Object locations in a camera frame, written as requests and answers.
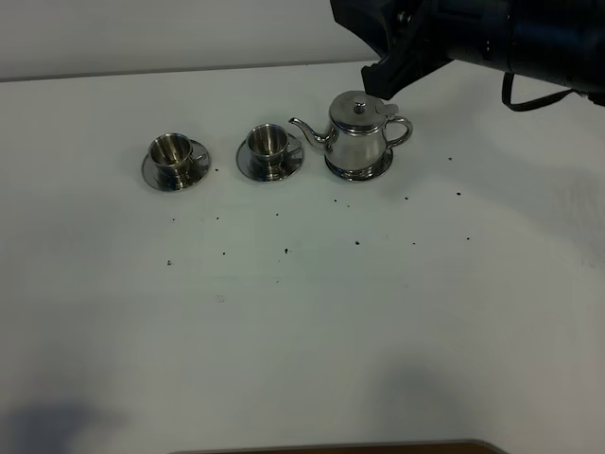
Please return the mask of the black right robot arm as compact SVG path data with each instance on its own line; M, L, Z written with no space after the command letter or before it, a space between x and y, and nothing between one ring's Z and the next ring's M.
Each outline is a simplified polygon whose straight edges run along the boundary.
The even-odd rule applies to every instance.
M452 61L503 72L514 112L570 94L604 103L601 1L332 0L337 24L379 61L362 69L365 91L389 100Z

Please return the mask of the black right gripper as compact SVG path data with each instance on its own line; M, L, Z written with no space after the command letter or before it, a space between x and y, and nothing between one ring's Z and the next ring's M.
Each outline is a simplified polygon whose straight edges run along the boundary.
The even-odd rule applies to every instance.
M333 1L335 21L380 60L365 93L390 100L451 61L508 71L510 1Z

